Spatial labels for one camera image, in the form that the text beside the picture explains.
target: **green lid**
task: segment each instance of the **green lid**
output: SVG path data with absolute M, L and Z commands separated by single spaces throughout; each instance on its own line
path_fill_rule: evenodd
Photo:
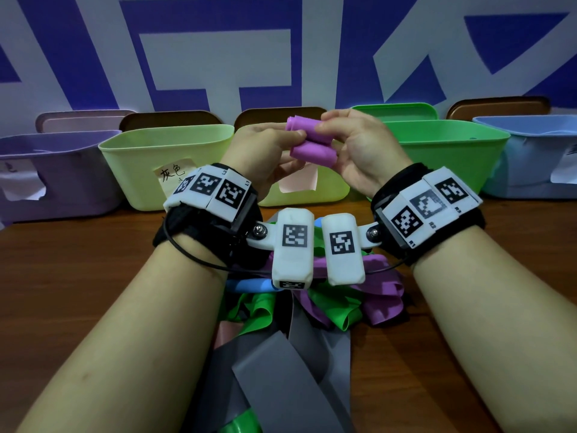
M 382 122 L 438 120 L 437 110 L 428 103 L 357 105 L 353 109 L 375 116 Z

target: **light blue basket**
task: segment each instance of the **light blue basket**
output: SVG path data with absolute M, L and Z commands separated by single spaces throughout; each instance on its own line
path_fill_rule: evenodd
M 483 187 L 485 193 L 516 199 L 577 198 L 577 115 L 490 116 L 473 121 L 511 134 Z M 575 183 L 559 183 L 561 177 Z

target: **lilac basket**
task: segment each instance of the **lilac basket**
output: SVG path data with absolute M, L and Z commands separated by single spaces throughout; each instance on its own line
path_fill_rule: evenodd
M 46 185 L 40 200 L 9 201 L 0 189 L 6 222 L 95 216 L 124 199 L 98 144 L 119 130 L 41 133 L 0 138 L 0 161 L 29 159 Z

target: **forearm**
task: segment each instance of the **forearm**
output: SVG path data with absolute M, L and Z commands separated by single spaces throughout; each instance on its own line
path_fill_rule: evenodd
M 177 240 L 222 264 L 190 237 Z M 168 242 L 158 246 L 18 431 L 176 431 L 209 349 L 225 279 Z
M 423 257 L 414 276 L 459 363 L 505 431 L 575 426 L 576 306 L 478 227 Z

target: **wall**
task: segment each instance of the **wall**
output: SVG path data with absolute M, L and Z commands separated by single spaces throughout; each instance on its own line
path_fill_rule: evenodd
M 576 72 L 577 0 L 0 0 L 0 136 L 71 109 L 577 108 Z

